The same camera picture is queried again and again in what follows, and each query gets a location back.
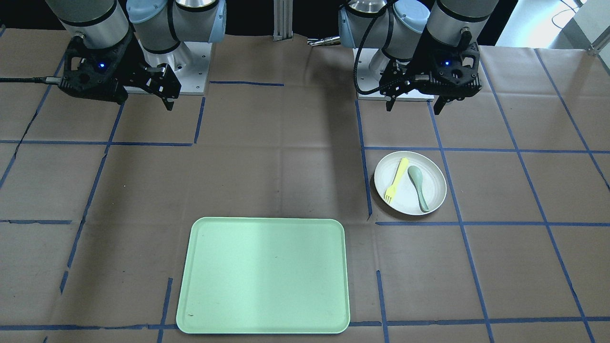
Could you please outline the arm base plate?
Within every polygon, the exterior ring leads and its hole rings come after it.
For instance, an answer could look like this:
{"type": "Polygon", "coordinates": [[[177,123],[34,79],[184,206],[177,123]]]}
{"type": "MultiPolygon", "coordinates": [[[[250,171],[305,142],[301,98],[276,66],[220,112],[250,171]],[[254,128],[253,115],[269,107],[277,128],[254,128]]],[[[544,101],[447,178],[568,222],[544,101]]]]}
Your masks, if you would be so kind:
{"type": "MultiPolygon", "coordinates": [[[[382,73],[389,62],[389,58],[379,49],[363,48],[360,52],[357,66],[357,79],[360,89],[369,91],[379,86],[382,73]]],[[[433,95],[424,95],[419,91],[399,95],[397,101],[431,101],[433,95]]]]}
{"type": "Polygon", "coordinates": [[[181,42],[176,49],[164,54],[143,50],[151,66],[168,63],[181,83],[181,95],[204,95],[212,58],[213,43],[181,42]]]}

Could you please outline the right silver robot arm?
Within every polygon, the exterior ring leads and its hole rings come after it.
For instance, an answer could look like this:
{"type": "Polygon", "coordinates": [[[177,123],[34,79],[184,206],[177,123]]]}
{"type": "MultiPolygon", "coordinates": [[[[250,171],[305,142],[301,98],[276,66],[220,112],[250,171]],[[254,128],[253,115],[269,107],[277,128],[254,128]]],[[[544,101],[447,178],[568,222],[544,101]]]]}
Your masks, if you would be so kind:
{"type": "Polygon", "coordinates": [[[226,31],[224,0],[49,0],[70,33],[63,74],[46,78],[67,95],[122,105],[151,94],[172,110],[202,95],[214,43],[226,31]]]}

